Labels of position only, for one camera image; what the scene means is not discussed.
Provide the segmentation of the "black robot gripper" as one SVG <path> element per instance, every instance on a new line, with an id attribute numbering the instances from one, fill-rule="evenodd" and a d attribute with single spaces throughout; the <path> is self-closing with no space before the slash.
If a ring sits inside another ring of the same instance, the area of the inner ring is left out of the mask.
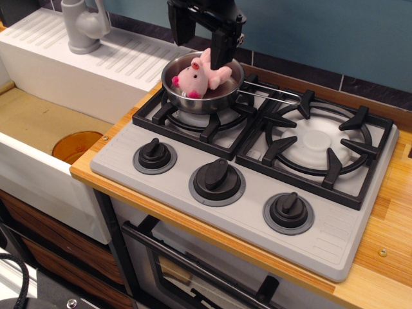
<path id="1" fill-rule="evenodd" d="M 174 42 L 188 43 L 195 36 L 196 25 L 214 31 L 211 42 L 211 69 L 218 70 L 230 63 L 244 42 L 244 33 L 229 33 L 224 26 L 241 26 L 246 15 L 235 1 L 168 1 L 168 18 Z"/>

